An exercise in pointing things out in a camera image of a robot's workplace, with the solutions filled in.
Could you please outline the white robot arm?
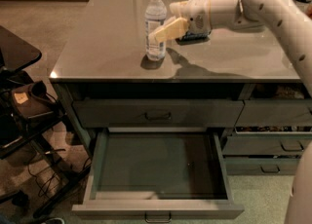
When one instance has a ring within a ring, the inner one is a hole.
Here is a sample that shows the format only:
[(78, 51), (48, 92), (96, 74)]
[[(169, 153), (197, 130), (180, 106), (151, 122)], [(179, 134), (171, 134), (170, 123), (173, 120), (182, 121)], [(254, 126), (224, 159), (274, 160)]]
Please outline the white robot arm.
[(185, 33), (266, 26), (312, 94), (312, 19), (293, 0), (187, 0), (170, 5), (173, 16), (148, 35), (153, 44)]

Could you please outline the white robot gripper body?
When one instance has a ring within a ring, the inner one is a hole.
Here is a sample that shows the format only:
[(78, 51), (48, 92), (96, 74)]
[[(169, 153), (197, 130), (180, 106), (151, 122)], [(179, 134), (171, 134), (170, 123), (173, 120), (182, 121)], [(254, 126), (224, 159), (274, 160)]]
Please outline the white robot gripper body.
[(211, 30), (211, 0), (188, 0), (182, 4), (181, 15), (187, 19), (188, 31), (208, 35)]

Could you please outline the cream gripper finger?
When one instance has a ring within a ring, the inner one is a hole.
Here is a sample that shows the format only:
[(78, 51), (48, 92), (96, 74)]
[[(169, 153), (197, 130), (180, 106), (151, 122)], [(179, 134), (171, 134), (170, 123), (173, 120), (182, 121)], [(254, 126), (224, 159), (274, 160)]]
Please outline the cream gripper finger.
[(185, 35), (189, 24), (185, 18), (171, 17), (148, 35), (151, 43), (162, 43)]
[(184, 7), (186, 6), (186, 1), (173, 2), (170, 4), (170, 11), (176, 18), (186, 18)]

